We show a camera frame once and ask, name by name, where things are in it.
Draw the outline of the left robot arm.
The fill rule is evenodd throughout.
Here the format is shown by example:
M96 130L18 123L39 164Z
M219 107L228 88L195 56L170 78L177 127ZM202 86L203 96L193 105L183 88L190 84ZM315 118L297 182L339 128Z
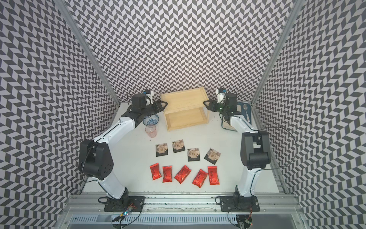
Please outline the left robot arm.
M121 199L127 193L126 187L113 172L114 162L111 149L143 120L162 112L168 103L153 101L153 92L145 91L132 96L132 104L122 114L119 121L106 132L91 140L84 140L80 146L79 171L84 176L93 177L111 199Z

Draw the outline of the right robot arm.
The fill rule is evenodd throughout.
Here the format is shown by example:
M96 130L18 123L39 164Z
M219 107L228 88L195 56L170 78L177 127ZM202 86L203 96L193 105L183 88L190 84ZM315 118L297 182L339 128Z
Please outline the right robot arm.
M246 116L238 111L236 94L226 93L220 101L209 99L203 104L207 110L218 112L222 121L241 135L240 159L245 170L235 193L241 197L253 196L259 174L272 160L269 134L255 129Z

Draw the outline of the black floral tea bag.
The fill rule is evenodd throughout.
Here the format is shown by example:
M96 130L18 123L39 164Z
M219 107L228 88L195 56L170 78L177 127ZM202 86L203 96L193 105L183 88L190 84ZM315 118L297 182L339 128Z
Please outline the black floral tea bag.
M200 161L200 150L198 148L190 148L187 150L188 162Z
M220 158L221 153L219 153L218 151L214 150L213 148L210 148L207 152L207 154L205 155L204 159L207 160L208 162L212 163L213 165L215 165L218 161L218 159Z
M179 152L183 152L185 151L185 144L184 144L184 140L176 140L172 142L172 147L173 147L173 152L174 153L179 153Z
M155 145L155 154L156 157L168 155L168 144L163 143Z

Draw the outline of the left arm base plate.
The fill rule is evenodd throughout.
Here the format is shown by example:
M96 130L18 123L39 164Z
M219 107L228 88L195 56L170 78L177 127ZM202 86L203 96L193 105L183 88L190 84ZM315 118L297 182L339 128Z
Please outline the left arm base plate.
M144 207L144 196L131 196L122 199L107 197L104 204L104 212L126 212L128 207L132 207L132 212L141 212Z

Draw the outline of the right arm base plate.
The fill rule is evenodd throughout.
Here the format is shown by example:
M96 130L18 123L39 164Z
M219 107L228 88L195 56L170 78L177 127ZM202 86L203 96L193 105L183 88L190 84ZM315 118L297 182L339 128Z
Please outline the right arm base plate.
M221 212L259 212L260 206L256 196L233 197L219 196Z

